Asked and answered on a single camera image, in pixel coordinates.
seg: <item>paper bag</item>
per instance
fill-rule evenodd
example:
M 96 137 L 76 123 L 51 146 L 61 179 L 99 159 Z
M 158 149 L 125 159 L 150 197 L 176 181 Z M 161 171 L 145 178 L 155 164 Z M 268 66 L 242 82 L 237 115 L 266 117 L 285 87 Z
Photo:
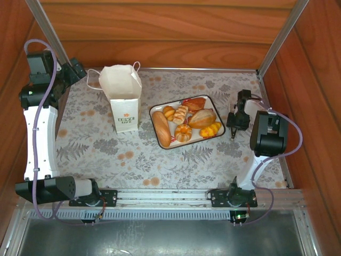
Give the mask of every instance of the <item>paper bag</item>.
M 114 65 L 100 72 L 99 83 L 110 101 L 117 133 L 138 130 L 142 82 L 137 71 L 131 65 Z

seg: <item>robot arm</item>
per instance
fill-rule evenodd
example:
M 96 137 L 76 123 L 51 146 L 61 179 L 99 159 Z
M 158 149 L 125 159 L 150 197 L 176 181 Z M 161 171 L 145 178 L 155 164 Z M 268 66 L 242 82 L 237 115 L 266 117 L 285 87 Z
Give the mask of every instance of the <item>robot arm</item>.
M 32 202 L 34 179 L 33 123 L 38 105 L 51 81 L 53 60 L 50 51 L 33 52 L 27 55 L 31 73 L 30 84 L 19 95 L 27 125 L 28 156 L 24 182 L 15 185 L 16 193 Z M 58 102 L 66 89 L 86 76 L 84 68 L 76 59 L 57 68 L 58 72 L 51 92 L 40 111 L 37 125 L 38 180 L 37 203 L 50 203 L 79 197 L 84 202 L 96 202 L 100 195 L 93 179 L 59 177 L 55 150 L 55 122 Z
M 238 186 L 243 189 L 254 189 L 251 178 L 257 166 L 266 158 L 284 153 L 287 146 L 288 122 L 280 116 L 268 113 L 264 105 L 251 97 L 251 91 L 238 93 L 235 111 L 229 113 L 227 127 L 231 128 L 232 139 L 238 130 L 249 128 L 250 116 L 254 118 L 254 126 L 250 136 L 252 150 L 249 159 L 238 175 Z M 264 162 L 257 171 L 254 181 L 261 176 L 271 161 Z

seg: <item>metal floor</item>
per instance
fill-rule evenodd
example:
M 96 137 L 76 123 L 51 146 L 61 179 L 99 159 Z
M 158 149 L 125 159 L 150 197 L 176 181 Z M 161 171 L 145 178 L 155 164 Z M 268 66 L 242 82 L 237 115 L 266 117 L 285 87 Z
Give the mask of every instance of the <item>metal floor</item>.
M 252 211 L 251 217 L 261 214 Z M 19 255 L 295 256 L 303 251 L 293 212 L 272 211 L 244 227 L 208 220 L 117 220 L 73 227 L 30 219 Z

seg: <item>floral tablecloth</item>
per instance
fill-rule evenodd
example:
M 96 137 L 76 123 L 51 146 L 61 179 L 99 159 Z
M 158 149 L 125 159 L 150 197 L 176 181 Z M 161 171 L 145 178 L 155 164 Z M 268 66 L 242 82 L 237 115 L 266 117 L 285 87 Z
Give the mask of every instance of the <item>floral tablecloth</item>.
M 90 83 L 98 86 L 95 74 Z M 237 92 L 260 95 L 255 74 L 140 71 L 142 114 L 139 130 L 116 133 L 110 104 L 86 79 L 71 87 L 56 140 L 61 175 L 95 178 L 111 188 L 225 188 L 241 173 L 248 156 L 251 128 L 234 141 L 222 137 L 171 150 L 159 147 L 149 116 L 156 104 L 196 95 L 211 96 L 224 124 Z M 257 182 L 284 188 L 280 164 L 268 165 Z

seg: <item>pastry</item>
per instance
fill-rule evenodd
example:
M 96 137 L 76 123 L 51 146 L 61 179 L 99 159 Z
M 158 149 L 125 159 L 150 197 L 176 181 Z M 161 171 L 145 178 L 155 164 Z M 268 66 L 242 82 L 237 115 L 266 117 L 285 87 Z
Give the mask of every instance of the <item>pastry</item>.
M 183 124 L 183 122 L 186 119 L 187 112 L 188 112 L 188 107 L 180 105 L 178 109 L 176 110 L 176 112 L 174 113 L 173 122 L 178 125 Z
M 171 144 L 172 136 L 169 131 L 168 121 L 164 114 L 160 111 L 155 111 L 152 114 L 152 119 L 156 131 L 156 135 L 160 144 L 167 148 Z
M 200 130 L 199 135 L 202 137 L 211 137 L 218 133 L 222 124 L 220 122 L 214 122 L 210 126 Z
M 174 108 L 172 108 L 171 106 L 166 106 L 166 107 L 164 107 L 162 112 L 164 113 L 164 115 L 168 121 L 173 121 L 173 116 L 174 116 L 174 112 L 175 112 Z
M 186 101 L 183 105 L 188 107 L 188 113 L 195 114 L 199 110 L 203 109 L 205 106 L 205 98 L 195 98 Z
M 174 137 L 179 142 L 187 142 L 192 137 L 192 128 L 186 124 L 178 125 L 175 129 Z
M 193 129 L 203 129 L 213 124 L 216 118 L 217 116 L 213 111 L 209 109 L 202 109 L 192 116 L 188 125 Z

